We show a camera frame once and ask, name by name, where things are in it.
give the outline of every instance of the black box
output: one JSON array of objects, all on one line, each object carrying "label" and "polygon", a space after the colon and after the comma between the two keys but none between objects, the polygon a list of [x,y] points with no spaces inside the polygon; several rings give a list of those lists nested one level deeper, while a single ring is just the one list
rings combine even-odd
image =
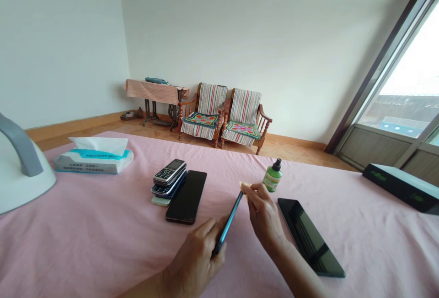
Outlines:
[{"label": "black box", "polygon": [[369,164],[363,176],[416,210],[439,215],[439,188],[398,168]]}]

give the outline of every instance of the spray bottle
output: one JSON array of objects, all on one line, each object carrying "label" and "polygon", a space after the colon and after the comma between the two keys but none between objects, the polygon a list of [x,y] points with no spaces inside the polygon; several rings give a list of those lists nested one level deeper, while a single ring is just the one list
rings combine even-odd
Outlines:
[{"label": "spray bottle", "polygon": [[267,168],[267,172],[265,173],[264,180],[262,183],[267,187],[268,191],[275,192],[276,187],[279,184],[280,179],[282,178],[282,171],[280,171],[280,163],[282,160],[278,158],[273,166]]}]

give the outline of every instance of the tissue pack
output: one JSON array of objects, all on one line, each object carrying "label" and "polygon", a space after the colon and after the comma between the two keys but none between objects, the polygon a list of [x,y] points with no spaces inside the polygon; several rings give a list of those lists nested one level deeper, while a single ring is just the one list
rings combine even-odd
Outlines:
[{"label": "tissue pack", "polygon": [[76,148],[54,159],[55,171],[118,174],[133,160],[126,149],[128,139],[84,137],[70,138]]}]

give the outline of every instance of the chair armrest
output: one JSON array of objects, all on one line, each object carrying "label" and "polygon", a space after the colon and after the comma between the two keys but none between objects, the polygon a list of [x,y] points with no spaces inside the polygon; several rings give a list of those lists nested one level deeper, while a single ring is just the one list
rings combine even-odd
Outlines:
[{"label": "chair armrest", "polygon": [[223,108],[218,110],[218,113],[220,114],[220,117],[223,117],[223,115],[225,115],[225,113],[229,112],[229,108],[230,108],[230,99],[226,99]]},{"label": "chair armrest", "polygon": [[197,95],[195,94],[195,96],[194,96],[194,98],[193,98],[192,101],[188,101],[188,102],[185,102],[185,103],[178,103],[178,106],[179,106],[179,107],[181,107],[181,106],[186,106],[186,105],[188,105],[188,104],[191,104],[191,103],[195,102],[196,100],[197,100]]},{"label": "chair armrest", "polygon": [[263,118],[265,118],[267,120],[267,122],[271,123],[273,122],[273,120],[271,118],[269,118],[265,113],[264,113],[264,108],[262,107],[262,104],[259,104],[259,113],[261,114],[261,116]]}]

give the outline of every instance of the blue phone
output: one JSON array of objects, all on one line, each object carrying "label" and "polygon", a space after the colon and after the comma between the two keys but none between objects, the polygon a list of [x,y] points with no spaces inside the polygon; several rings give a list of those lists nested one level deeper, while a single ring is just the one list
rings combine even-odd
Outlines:
[{"label": "blue phone", "polygon": [[238,195],[238,198],[236,199],[236,202],[235,202],[235,205],[233,206],[232,211],[230,212],[229,219],[227,219],[227,222],[225,223],[223,232],[221,233],[221,236],[219,237],[218,242],[215,245],[215,249],[212,252],[212,256],[217,255],[220,252],[221,247],[223,246],[225,236],[227,235],[227,232],[229,231],[230,224],[232,223],[233,216],[236,213],[236,210],[238,208],[239,202],[241,201],[242,195],[243,195],[243,193],[241,191]]}]

